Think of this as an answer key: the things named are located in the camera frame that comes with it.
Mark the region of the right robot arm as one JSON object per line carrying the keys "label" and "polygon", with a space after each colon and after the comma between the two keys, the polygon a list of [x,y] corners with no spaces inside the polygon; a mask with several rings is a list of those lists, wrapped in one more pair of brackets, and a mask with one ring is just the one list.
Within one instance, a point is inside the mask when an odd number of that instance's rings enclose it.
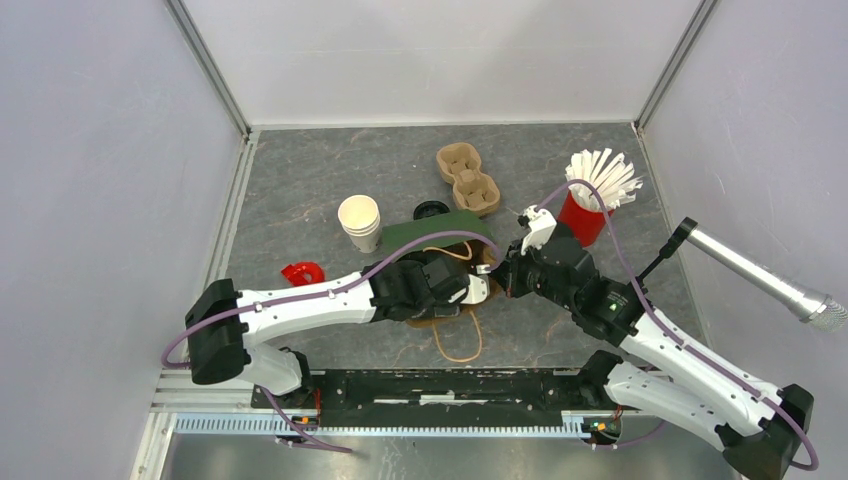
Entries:
{"label": "right robot arm", "polygon": [[514,241],[492,276],[505,293],[533,293],[568,310],[581,330],[659,368],[653,381],[622,358],[593,355],[577,382],[591,408],[610,401],[636,408],[700,437],[748,479],[781,479],[789,468],[815,471],[820,459],[807,432],[813,396],[779,388],[739,369],[686,334],[641,286],[601,275],[564,226],[543,244]]}

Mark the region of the green paper bag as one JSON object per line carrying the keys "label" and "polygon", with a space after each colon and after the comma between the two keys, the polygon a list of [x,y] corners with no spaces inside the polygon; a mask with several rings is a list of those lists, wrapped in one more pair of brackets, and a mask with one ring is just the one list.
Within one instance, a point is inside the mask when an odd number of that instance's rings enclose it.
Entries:
{"label": "green paper bag", "polygon": [[[382,242],[391,253],[400,250],[404,259],[423,253],[453,258],[471,274],[476,273],[479,265],[493,268],[503,258],[489,227],[468,211],[453,211],[389,226],[383,230]],[[470,302],[470,298],[470,295],[466,295],[461,303],[447,307],[444,313],[421,314],[408,319],[406,324],[412,328],[431,329],[435,345],[446,360],[459,364],[472,362],[479,358],[484,346],[480,320],[475,313],[475,309],[483,302]],[[476,352],[463,358],[451,356],[442,345],[438,326],[465,315],[471,318],[476,330]]]}

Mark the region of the stack of cardboard cup carriers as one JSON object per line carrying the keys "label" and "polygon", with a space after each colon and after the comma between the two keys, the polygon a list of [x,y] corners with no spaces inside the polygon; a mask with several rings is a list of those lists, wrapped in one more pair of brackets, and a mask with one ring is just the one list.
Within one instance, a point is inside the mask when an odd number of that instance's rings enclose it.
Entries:
{"label": "stack of cardboard cup carriers", "polygon": [[500,190],[493,178],[482,171],[482,158],[473,145],[446,145],[437,152],[436,163],[442,179],[451,185],[452,198],[459,209],[483,217],[500,207]]}

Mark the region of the stack of black lids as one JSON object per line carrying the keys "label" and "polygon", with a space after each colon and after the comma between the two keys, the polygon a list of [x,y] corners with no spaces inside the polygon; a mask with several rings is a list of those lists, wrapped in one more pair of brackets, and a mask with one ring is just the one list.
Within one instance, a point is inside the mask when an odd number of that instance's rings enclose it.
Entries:
{"label": "stack of black lids", "polygon": [[445,203],[438,200],[427,200],[418,204],[413,210],[413,219],[415,221],[431,218],[443,214],[450,213],[451,209]]}

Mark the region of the stack of white paper cups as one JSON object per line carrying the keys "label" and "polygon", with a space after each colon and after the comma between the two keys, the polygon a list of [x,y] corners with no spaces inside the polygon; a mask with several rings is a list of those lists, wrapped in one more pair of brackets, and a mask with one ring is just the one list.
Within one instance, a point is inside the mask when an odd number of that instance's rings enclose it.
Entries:
{"label": "stack of white paper cups", "polygon": [[342,229],[352,244],[365,254],[378,248],[381,217],[377,202],[367,195],[353,195],[342,201],[337,210]]}

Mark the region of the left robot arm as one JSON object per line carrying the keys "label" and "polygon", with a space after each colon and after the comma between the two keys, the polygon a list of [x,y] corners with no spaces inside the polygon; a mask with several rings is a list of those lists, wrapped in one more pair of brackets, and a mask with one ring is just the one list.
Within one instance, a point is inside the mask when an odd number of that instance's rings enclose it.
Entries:
{"label": "left robot arm", "polygon": [[216,280],[185,317],[191,378],[196,385],[242,379],[302,407],[314,394],[306,362],[272,340],[332,325],[454,317],[489,292],[485,276],[436,251],[281,290],[238,290],[230,279]]}

